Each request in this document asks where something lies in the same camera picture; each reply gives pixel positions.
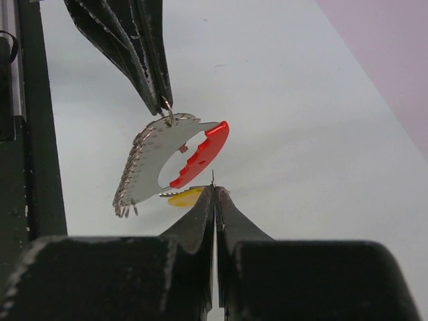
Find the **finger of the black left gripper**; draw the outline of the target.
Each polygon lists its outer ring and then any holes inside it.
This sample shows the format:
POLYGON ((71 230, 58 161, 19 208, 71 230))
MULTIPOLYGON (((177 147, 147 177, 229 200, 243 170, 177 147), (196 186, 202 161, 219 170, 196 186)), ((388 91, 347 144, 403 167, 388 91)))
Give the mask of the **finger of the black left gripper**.
POLYGON ((131 82, 151 114, 154 82, 142 48, 135 1, 65 1, 78 31, 101 51, 131 82))
POLYGON ((135 5, 142 33, 142 48, 154 82, 155 108, 169 109, 173 105, 173 96, 163 41, 163 2, 142 0, 135 1, 135 5))

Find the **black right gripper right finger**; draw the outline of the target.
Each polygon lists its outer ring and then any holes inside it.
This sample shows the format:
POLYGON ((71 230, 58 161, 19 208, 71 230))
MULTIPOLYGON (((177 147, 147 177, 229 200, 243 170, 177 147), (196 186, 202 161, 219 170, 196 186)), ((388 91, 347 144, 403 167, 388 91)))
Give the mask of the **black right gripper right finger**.
POLYGON ((215 190, 226 320, 419 320, 392 253, 373 241, 284 241, 215 190))

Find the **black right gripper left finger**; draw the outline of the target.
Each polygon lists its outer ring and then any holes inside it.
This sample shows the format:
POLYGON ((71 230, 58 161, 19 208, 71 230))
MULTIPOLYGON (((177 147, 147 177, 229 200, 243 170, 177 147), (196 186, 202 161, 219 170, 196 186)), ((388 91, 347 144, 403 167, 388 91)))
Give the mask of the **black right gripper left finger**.
POLYGON ((41 237, 1 296, 2 320, 206 320, 214 188, 156 237, 41 237))

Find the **black mounting base plate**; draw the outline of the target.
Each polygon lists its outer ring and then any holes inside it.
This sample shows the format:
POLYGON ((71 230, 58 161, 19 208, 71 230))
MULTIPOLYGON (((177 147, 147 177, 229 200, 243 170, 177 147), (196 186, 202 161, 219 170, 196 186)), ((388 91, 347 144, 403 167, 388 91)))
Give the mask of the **black mounting base plate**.
POLYGON ((38 1, 1 2, 1 261, 66 216, 38 1))

